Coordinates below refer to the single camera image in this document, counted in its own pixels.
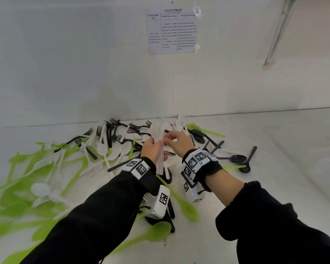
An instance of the black sleeve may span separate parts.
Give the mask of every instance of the black sleeve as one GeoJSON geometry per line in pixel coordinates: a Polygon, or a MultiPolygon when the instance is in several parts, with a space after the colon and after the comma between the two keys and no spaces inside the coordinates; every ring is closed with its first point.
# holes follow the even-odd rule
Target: black sleeve
{"type": "MultiPolygon", "coordinates": [[[[141,159],[155,174],[154,163],[141,159]]],[[[146,192],[122,171],[60,220],[21,264],[97,264],[126,239],[146,192]]]]}
{"type": "Polygon", "coordinates": [[[216,227],[225,240],[238,239],[240,264],[330,263],[330,237],[297,219],[292,204],[281,204],[259,182],[245,183],[216,227]]]}

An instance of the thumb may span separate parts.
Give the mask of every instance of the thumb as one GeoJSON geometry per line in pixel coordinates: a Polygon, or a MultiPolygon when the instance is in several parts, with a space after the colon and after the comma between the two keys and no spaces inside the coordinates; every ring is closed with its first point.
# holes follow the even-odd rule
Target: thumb
{"type": "Polygon", "coordinates": [[[164,137],[164,143],[165,145],[168,145],[172,148],[172,146],[175,144],[175,142],[167,137],[164,137]]]}

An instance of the white table surface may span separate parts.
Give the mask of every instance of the white table surface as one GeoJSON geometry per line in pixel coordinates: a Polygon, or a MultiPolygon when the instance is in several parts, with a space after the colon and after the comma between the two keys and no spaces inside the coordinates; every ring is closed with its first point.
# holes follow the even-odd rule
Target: white table surface
{"type": "MultiPolygon", "coordinates": [[[[252,147],[258,146],[251,161],[252,171],[249,174],[233,170],[230,173],[244,182],[259,181],[280,202],[292,203],[303,222],[330,235],[330,201],[265,131],[269,126],[323,123],[326,120],[330,120],[330,109],[201,116],[187,118],[186,123],[193,122],[202,128],[225,134],[227,137],[224,138],[223,148],[233,153],[249,155],[252,147]]],[[[138,125],[142,123],[144,121],[136,121],[138,125]]],[[[39,146],[35,145],[35,142],[66,142],[96,126],[97,123],[85,123],[0,128],[0,183],[4,183],[9,172],[7,160],[16,152],[37,151],[39,146]]],[[[120,133],[123,131],[124,127],[120,127],[120,133]]],[[[221,140],[219,137],[211,137],[216,142],[221,140]]],[[[222,160],[221,163],[230,165],[228,160],[222,160]]],[[[172,186],[184,196],[179,166],[175,165],[170,169],[173,173],[172,186]]],[[[106,168],[93,177],[83,176],[69,190],[66,198],[80,201],[88,188],[108,180],[106,168]]],[[[173,220],[176,228],[174,234],[164,242],[144,241],[134,245],[122,253],[107,257],[105,263],[238,263],[236,242],[225,241],[216,230],[215,217],[224,206],[214,194],[207,194],[202,202],[196,204],[201,216],[197,223],[190,223],[184,217],[175,199],[172,204],[176,214],[173,220]]],[[[145,219],[137,219],[129,237],[143,233],[149,226],[145,219]]],[[[0,238],[0,263],[8,255],[33,246],[30,237],[36,229],[37,227],[18,231],[0,238]]]]}

